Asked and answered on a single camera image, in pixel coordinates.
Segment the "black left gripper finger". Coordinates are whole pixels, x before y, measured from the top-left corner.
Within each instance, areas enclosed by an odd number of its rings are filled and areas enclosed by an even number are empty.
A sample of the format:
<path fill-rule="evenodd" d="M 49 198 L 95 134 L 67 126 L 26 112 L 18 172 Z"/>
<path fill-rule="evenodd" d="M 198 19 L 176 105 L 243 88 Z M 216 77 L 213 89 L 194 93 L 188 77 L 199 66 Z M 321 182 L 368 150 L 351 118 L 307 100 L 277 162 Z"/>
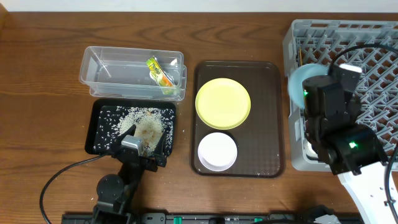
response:
<path fill-rule="evenodd" d="M 165 167 L 167 163 L 167 155 L 165 153 L 165 138 L 167 133 L 163 132 L 159 142 L 157 143 L 154 151 L 153 156 L 155 158 L 155 163 L 157 166 Z"/>
<path fill-rule="evenodd" d="M 113 143 L 111 144 L 111 152 L 118 152 L 120 151 L 120 149 L 122 147 L 121 142 L 124 139 L 125 136 L 127 135 L 131 135 L 133 136 L 136 130 L 136 125 L 133 124 L 127 131 L 125 131 L 124 133 L 122 133 L 121 135 L 119 135 L 118 137 L 116 137 L 116 139 L 113 141 Z"/>

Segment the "rice pile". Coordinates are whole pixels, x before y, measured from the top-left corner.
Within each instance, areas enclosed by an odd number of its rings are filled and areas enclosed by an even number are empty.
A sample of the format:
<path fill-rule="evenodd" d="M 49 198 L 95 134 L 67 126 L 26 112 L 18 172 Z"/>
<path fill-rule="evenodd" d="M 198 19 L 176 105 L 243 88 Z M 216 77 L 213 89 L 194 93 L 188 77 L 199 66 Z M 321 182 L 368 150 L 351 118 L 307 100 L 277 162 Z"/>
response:
<path fill-rule="evenodd" d="M 89 148 L 95 154 L 111 149 L 117 137 L 135 125 L 134 135 L 144 141 L 141 156 L 152 157 L 163 133 L 166 155 L 172 153 L 175 110 L 168 108 L 145 108 L 128 106 L 103 106 L 99 111 L 94 143 Z"/>

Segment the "blue plate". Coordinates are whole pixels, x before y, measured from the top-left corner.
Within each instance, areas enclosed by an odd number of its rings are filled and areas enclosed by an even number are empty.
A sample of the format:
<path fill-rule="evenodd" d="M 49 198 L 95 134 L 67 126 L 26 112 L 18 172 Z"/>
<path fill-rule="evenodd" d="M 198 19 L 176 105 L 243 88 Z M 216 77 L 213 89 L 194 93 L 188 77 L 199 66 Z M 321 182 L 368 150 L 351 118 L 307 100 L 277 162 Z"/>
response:
<path fill-rule="evenodd" d="M 288 80 L 288 92 L 290 100 L 303 110 L 305 107 L 305 93 L 302 87 L 303 81 L 311 77 L 326 75 L 327 72 L 328 67 L 315 63 L 306 64 L 296 69 L 290 75 Z"/>

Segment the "white cup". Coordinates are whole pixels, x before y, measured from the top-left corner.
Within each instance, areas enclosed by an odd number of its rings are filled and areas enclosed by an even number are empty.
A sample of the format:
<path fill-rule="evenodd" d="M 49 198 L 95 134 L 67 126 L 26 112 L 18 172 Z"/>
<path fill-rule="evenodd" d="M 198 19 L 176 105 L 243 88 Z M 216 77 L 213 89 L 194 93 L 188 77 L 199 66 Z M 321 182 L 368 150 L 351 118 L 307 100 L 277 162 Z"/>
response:
<path fill-rule="evenodd" d="M 309 142 L 305 143 L 305 152 L 308 157 L 318 158 L 318 154 L 313 150 L 312 145 Z"/>

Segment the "wooden chopstick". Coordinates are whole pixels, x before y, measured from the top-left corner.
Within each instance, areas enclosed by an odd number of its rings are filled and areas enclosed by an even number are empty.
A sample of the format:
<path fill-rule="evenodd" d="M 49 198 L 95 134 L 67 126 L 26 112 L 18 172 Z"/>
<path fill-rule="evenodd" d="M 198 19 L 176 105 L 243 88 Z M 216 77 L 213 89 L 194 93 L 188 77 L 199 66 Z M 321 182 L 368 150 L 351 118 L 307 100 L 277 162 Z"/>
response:
<path fill-rule="evenodd" d="M 300 67 L 303 66 L 303 56 L 302 56 L 302 48 L 301 47 L 299 47 L 299 49 L 298 49 L 298 59 L 299 59 Z"/>

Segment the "white bowl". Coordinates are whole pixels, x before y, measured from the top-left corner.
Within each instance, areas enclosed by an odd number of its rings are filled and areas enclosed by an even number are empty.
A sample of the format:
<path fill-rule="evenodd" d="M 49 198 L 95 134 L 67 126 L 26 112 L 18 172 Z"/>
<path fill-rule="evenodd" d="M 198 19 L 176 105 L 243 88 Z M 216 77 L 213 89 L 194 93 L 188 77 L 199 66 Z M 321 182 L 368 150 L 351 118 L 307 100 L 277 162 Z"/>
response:
<path fill-rule="evenodd" d="M 198 158 L 203 166 L 214 172 L 229 169 L 236 161 L 238 147 L 225 133 L 210 133 L 198 145 Z"/>

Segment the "green snack wrapper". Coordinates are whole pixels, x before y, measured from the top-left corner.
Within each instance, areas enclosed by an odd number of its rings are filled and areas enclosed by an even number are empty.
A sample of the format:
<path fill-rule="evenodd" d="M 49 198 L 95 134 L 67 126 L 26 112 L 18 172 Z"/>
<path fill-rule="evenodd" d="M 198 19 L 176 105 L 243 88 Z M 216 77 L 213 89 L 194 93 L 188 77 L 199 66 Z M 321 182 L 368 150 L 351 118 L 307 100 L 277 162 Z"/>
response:
<path fill-rule="evenodd" d="M 173 81 L 170 77 L 166 74 L 163 68 L 158 63 L 155 57 L 151 57 L 146 61 L 146 65 L 148 66 L 150 72 L 154 72 L 157 74 L 158 82 L 156 82 L 159 86 L 174 86 Z"/>

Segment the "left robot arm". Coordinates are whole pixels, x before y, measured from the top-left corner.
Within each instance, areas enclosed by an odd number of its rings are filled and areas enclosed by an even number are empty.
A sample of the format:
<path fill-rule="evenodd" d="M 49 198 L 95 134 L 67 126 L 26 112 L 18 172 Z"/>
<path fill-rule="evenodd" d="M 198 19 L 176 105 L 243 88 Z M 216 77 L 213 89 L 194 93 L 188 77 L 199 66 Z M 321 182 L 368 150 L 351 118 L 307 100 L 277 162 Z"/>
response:
<path fill-rule="evenodd" d="M 136 125 L 132 125 L 112 143 L 111 157 L 121 162 L 122 166 L 117 174 L 108 174 L 98 182 L 98 200 L 93 209 L 92 224 L 141 222 L 140 215 L 131 211 L 131 202 L 144 171 L 156 172 L 157 163 L 139 155 L 143 143 L 134 136 L 135 130 Z"/>

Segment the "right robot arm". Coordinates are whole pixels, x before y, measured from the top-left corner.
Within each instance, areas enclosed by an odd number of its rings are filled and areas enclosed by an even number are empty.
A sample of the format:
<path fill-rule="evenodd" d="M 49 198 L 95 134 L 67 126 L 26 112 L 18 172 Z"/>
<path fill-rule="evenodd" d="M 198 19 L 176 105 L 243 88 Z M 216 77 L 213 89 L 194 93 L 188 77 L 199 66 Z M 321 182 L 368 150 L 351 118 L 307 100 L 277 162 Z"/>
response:
<path fill-rule="evenodd" d="M 305 139 L 354 200 L 365 223 L 397 222 L 397 190 L 376 133 L 356 123 L 359 74 L 290 77 L 291 98 L 305 105 Z"/>

